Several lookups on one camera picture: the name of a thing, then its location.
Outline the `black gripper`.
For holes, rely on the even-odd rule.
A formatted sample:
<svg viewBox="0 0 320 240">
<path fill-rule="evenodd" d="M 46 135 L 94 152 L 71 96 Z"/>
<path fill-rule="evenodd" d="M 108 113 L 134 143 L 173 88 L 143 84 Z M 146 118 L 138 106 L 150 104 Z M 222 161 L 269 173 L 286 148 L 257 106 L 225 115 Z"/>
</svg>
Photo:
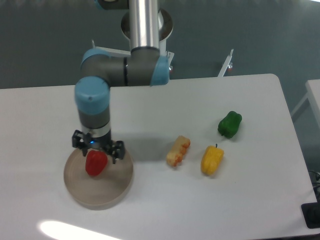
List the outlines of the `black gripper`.
<svg viewBox="0 0 320 240">
<path fill-rule="evenodd" d="M 80 149 L 84 157 L 87 156 L 88 149 L 95 149 L 110 153 L 112 156 L 112 163 L 116 164 L 117 160 L 123 160 L 125 156 L 125 144 L 123 141 L 113 141 L 112 134 L 109 130 L 107 134 L 94 137 L 91 133 L 83 133 L 75 130 L 72 138 L 72 147 Z"/>
</svg>

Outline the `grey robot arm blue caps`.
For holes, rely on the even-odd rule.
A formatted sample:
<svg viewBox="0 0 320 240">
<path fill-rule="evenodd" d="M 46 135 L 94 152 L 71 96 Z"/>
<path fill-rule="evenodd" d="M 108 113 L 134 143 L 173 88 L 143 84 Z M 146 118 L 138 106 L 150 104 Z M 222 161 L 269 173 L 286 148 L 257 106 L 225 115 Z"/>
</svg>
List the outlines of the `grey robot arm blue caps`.
<svg viewBox="0 0 320 240">
<path fill-rule="evenodd" d="M 159 2 L 157 0 L 97 0 L 103 10 L 129 10 L 130 55 L 112 56 L 93 47 L 80 65 L 81 79 L 74 88 L 74 100 L 82 130 L 75 130 L 72 146 L 87 155 L 89 149 L 123 159 L 123 141 L 113 141 L 110 120 L 112 87 L 159 86 L 169 82 L 169 60 L 161 55 Z"/>
</svg>

